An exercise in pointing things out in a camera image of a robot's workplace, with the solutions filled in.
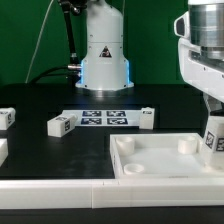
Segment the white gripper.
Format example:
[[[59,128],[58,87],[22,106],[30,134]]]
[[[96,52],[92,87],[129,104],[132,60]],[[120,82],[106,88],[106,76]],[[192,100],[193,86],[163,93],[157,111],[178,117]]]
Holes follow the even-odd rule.
[[[178,41],[178,55],[183,80],[204,92],[208,114],[224,116],[224,60],[202,56],[200,47],[184,38]]]

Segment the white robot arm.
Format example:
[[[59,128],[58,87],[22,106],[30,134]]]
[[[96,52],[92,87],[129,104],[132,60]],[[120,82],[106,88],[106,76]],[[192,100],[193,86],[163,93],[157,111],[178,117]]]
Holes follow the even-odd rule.
[[[97,95],[133,86],[123,55],[123,15],[105,0],[58,0],[65,17],[75,85]],[[70,17],[87,13],[87,55],[77,58]],[[224,109],[224,0],[188,0],[174,22],[183,80],[203,92],[210,112]]]

